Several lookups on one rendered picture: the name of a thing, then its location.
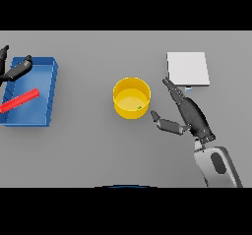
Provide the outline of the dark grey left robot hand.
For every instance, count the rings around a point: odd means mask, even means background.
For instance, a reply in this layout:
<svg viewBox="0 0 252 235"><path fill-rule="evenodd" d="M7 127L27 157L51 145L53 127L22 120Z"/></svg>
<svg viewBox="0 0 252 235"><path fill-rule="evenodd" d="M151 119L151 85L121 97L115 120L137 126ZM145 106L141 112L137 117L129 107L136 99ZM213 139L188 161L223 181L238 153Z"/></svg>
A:
<svg viewBox="0 0 252 235"><path fill-rule="evenodd" d="M9 71L6 71L5 64L8 50L8 45L0 49L0 87L4 82L16 81L32 69L32 57L30 55L27 55L22 63L11 68Z"/></svg>

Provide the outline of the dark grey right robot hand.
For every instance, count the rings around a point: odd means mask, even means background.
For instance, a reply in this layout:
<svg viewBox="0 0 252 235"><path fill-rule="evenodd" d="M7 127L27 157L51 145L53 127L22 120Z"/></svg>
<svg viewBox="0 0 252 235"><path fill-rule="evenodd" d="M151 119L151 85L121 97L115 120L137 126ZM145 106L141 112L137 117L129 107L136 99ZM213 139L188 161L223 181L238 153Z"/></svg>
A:
<svg viewBox="0 0 252 235"><path fill-rule="evenodd" d="M206 116L199 106L176 86L168 77L162 80L167 87L169 94L175 102L178 111L184 121L184 125L179 125L167 119L162 119L155 111L151 111L154 122L161 131L182 136L189 131L193 137L198 138L202 145L212 142L216 136L212 132Z"/></svg>

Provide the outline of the red beaker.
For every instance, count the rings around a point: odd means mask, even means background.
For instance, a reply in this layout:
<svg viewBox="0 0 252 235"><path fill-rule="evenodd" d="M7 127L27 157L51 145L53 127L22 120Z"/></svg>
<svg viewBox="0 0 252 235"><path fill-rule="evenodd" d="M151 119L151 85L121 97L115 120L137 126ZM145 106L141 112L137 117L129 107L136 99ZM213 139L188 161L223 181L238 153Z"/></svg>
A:
<svg viewBox="0 0 252 235"><path fill-rule="evenodd" d="M38 97L39 97L39 89L33 88L18 96L6 99L0 104L0 113L1 114L6 113Z"/></svg>

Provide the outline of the pale square measuring scale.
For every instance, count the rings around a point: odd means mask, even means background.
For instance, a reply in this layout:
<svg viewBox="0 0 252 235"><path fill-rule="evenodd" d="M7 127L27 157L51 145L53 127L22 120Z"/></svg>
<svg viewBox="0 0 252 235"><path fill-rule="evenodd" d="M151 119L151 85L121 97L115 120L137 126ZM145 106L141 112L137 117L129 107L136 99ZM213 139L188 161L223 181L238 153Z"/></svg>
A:
<svg viewBox="0 0 252 235"><path fill-rule="evenodd" d="M178 87L208 87L210 78L204 52L167 52L168 78Z"/></svg>

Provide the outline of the yellow bowl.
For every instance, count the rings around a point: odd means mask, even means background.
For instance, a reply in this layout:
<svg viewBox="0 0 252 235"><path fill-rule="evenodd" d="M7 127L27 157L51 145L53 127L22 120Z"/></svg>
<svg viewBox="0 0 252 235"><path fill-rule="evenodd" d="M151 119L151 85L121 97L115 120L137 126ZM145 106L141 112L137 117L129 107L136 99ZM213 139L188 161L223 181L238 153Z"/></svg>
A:
<svg viewBox="0 0 252 235"><path fill-rule="evenodd" d="M112 90L116 113L124 119L135 120L146 114L151 101L149 85L139 78L123 78Z"/></svg>

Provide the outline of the blue tray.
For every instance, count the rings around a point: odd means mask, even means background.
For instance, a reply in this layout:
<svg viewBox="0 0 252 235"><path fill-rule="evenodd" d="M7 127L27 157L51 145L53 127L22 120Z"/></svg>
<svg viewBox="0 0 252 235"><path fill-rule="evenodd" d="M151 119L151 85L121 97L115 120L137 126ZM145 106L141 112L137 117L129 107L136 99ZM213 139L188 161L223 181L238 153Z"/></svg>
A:
<svg viewBox="0 0 252 235"><path fill-rule="evenodd" d="M31 70L7 82L0 101L0 125L48 127L58 65L54 57L32 57Z"/></svg>

